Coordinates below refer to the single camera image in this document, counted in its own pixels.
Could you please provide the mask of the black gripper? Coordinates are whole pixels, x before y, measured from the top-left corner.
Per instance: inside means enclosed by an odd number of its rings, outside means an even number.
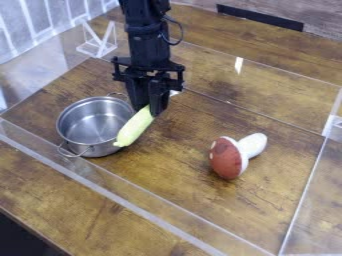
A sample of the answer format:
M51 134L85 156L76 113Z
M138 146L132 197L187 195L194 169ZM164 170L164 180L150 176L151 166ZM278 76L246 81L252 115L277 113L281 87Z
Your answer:
M114 79L126 84L135 111L150 102L156 117L168 106L170 90L183 89L184 66L171 60L170 47L176 45L167 28L127 28L128 56L112 59Z

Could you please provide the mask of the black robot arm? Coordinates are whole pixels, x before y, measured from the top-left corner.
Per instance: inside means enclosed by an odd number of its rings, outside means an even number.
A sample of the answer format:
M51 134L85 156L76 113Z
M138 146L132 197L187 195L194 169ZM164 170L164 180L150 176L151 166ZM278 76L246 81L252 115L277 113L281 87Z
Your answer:
M170 40L168 24L182 24L167 12L170 0L119 0L126 18L130 56L112 58L114 80L126 83L132 107L150 107L156 117L168 106L171 91L183 89L186 67L170 60L170 47L182 42Z

